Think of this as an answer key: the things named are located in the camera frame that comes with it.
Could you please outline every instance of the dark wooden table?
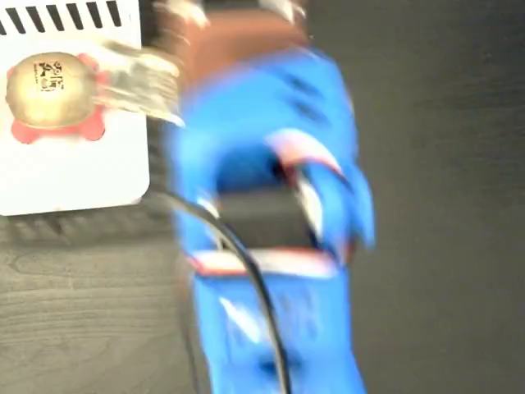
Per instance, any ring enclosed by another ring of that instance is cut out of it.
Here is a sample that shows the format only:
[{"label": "dark wooden table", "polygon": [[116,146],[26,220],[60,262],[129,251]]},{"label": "dark wooden table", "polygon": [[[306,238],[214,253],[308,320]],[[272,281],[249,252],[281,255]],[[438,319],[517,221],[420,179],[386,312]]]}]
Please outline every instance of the dark wooden table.
[{"label": "dark wooden table", "polygon": [[[369,391],[523,392],[525,7],[331,0],[311,15],[376,196],[377,250],[353,277]],[[167,238],[53,251],[1,237],[2,394],[194,392],[187,270]]]}]

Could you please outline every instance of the metal part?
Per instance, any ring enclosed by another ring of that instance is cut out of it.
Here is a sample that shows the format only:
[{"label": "metal part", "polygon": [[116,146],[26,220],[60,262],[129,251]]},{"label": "metal part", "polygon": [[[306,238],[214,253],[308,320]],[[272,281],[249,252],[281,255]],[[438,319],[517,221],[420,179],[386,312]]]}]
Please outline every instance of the metal part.
[{"label": "metal part", "polygon": [[179,69],[169,54],[114,41],[103,47],[107,83],[101,86],[98,103],[183,125],[177,114]]},{"label": "metal part", "polygon": [[76,126],[93,115],[95,70],[69,53],[40,53],[7,76],[6,101],[13,117],[33,128]]}]

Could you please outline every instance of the wire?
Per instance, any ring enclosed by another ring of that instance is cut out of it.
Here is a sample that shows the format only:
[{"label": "wire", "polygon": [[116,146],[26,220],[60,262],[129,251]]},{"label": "wire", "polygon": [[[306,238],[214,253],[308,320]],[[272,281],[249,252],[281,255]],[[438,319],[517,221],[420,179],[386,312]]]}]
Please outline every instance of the wire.
[{"label": "wire", "polygon": [[274,359],[281,394],[291,394],[290,369],[288,366],[285,347],[279,333],[279,328],[277,327],[275,308],[257,262],[242,245],[235,233],[205,208],[197,204],[192,204],[182,199],[179,195],[174,195],[168,192],[160,193],[160,197],[171,208],[186,212],[210,226],[213,231],[223,239],[226,247],[239,257],[250,281],[253,283],[253,287],[255,288],[259,299],[259,304],[263,311],[262,313],[267,322],[274,351]]}]

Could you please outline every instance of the printed label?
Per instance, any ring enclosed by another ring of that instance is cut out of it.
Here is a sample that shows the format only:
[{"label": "printed label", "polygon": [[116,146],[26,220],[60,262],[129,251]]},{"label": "printed label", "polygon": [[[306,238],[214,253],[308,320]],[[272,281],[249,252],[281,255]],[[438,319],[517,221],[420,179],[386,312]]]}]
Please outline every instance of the printed label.
[{"label": "printed label", "polygon": [[33,65],[34,83],[40,92],[64,90],[64,76],[60,62],[38,62]]}]

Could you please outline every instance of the red shape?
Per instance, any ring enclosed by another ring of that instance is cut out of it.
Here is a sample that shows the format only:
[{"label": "red shape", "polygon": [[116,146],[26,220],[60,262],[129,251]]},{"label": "red shape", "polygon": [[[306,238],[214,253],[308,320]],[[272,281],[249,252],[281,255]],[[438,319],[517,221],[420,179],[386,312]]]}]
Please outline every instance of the red shape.
[{"label": "red shape", "polygon": [[39,133],[33,127],[23,125],[19,121],[14,121],[11,125],[11,133],[15,140],[22,144],[32,144],[39,138]]},{"label": "red shape", "polygon": [[106,131],[103,119],[103,108],[98,107],[93,116],[80,123],[76,129],[76,132],[88,141],[100,140]]}]

